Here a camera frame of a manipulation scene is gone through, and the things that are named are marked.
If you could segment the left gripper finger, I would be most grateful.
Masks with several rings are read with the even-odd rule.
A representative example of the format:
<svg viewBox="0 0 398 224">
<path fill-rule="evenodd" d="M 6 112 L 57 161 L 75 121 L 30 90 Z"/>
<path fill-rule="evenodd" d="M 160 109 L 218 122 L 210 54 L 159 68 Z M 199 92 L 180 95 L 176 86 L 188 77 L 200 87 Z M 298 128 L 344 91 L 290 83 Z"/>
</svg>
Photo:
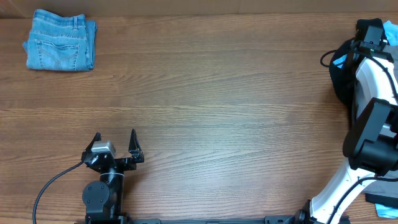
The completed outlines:
<svg viewBox="0 0 398 224">
<path fill-rule="evenodd" d="M 86 152 L 91 152 L 91 149 L 96 141 L 101 140 L 101 133 L 97 132 L 94 136 L 94 138 L 91 140 L 87 148 L 85 149 Z"/>
<path fill-rule="evenodd" d="M 137 133 L 135 129 L 131 130 L 130 140 L 129 140 L 129 148 L 128 151 L 130 154 L 140 154 L 142 153 L 142 149 L 140 147 Z"/>
</svg>

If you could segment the grey shorts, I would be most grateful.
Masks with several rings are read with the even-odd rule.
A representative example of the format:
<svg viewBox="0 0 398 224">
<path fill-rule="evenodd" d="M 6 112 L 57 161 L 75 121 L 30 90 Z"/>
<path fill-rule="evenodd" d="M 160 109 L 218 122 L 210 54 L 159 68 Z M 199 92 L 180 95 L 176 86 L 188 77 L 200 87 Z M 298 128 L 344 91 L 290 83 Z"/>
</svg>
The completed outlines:
<svg viewBox="0 0 398 224">
<path fill-rule="evenodd" d="M 386 59 L 374 58 L 387 68 L 397 90 L 397 46 L 387 45 L 383 51 L 391 54 L 393 62 L 389 62 Z M 361 103 L 363 108 L 372 97 L 387 100 L 390 104 L 397 105 L 397 98 L 393 96 L 392 87 L 387 74 L 372 60 L 366 58 L 361 62 L 356 78 L 364 94 L 363 99 L 358 100 L 358 103 Z M 397 182 L 377 181 L 367 187 L 365 192 L 368 194 L 397 198 Z"/>
</svg>

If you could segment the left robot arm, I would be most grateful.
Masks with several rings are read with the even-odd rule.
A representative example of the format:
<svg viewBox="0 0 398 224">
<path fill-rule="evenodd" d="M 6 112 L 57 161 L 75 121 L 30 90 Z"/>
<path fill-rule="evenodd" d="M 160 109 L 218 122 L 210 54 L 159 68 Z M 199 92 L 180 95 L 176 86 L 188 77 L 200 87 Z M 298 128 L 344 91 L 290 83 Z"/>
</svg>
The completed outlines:
<svg viewBox="0 0 398 224">
<path fill-rule="evenodd" d="M 103 141 L 96 133 L 82 153 L 82 162 L 99 173 L 99 180 L 89 183 L 83 190 L 86 207 L 85 223 L 132 223 L 128 213 L 122 211 L 124 173 L 136 170 L 144 162 L 144 154 L 135 130 L 131 131 L 129 157 L 116 158 L 111 141 Z"/>
</svg>

